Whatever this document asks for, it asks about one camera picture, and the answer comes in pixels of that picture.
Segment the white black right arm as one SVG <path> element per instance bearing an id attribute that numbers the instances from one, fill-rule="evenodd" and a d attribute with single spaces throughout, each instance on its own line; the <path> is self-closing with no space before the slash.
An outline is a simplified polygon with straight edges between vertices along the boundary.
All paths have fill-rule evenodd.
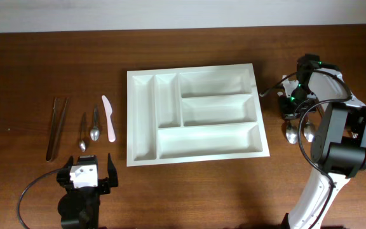
<path id="1" fill-rule="evenodd" d="M 308 113 L 319 111 L 321 122 L 313 134 L 311 153 L 304 158 L 312 166 L 308 183 L 281 228 L 321 228 L 339 191 L 366 169 L 366 105 L 344 82 L 341 70 L 305 54 L 297 60 L 294 81 L 283 76 L 276 88 L 281 116 L 288 121 L 297 144 L 306 133 Z M 299 120 L 298 126 L 290 122 Z"/>

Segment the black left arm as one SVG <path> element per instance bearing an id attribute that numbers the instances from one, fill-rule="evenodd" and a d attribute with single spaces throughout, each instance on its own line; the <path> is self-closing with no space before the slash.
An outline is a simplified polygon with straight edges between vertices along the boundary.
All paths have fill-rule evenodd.
<path id="1" fill-rule="evenodd" d="M 98 228 L 100 196 L 119 185 L 111 156 L 107 156 L 108 176 L 98 178 L 95 155 L 70 157 L 57 174 L 57 183 L 66 190 L 58 203 L 62 228 Z"/>

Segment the large steel spoon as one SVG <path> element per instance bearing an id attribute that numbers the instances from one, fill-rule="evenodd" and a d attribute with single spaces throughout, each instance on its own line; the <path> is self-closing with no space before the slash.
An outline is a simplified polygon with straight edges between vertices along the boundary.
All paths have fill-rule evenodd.
<path id="1" fill-rule="evenodd" d="M 303 133 L 304 133 L 304 137 L 306 138 L 306 140 L 308 142 L 313 142 L 313 139 L 315 137 L 315 132 L 316 132 L 315 125 L 312 122 L 310 122 L 309 119 L 307 119 L 305 122 Z"/>
<path id="2" fill-rule="evenodd" d="M 288 120 L 286 124 L 285 136 L 290 144 L 298 143 L 297 127 L 290 120 Z"/>

